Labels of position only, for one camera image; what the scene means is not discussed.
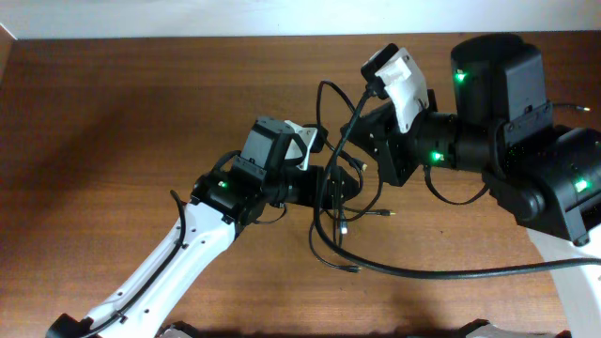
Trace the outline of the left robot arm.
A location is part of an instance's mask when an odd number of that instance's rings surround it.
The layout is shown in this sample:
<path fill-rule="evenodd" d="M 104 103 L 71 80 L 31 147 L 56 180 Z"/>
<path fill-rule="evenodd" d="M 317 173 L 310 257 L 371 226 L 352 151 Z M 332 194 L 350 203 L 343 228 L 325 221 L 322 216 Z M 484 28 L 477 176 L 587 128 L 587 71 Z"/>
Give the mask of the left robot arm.
<path fill-rule="evenodd" d="M 326 131 L 268 116 L 257 118 L 240 150 L 219 158 L 177 195 L 177 220 L 137 270 L 104 302 L 77 320 L 62 314 L 49 337 L 154 337 L 198 276 L 239 237 L 261 224 L 265 206 L 317 205 L 324 169 L 309 159 Z"/>

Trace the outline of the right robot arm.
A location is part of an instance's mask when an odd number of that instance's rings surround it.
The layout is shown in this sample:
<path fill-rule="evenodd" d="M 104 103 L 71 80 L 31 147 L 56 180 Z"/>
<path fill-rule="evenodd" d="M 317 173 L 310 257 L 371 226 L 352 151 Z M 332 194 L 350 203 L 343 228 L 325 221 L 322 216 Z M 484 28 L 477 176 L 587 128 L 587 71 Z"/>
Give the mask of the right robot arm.
<path fill-rule="evenodd" d="M 343 133 L 402 186 L 417 169 L 474 172 L 525 227 L 550 272 L 568 329 L 600 333 L 600 134 L 553 121 L 540 50 L 511 33 L 451 51 L 456 110 L 439 111 L 409 52 L 394 44 L 362 65 L 382 105 Z"/>

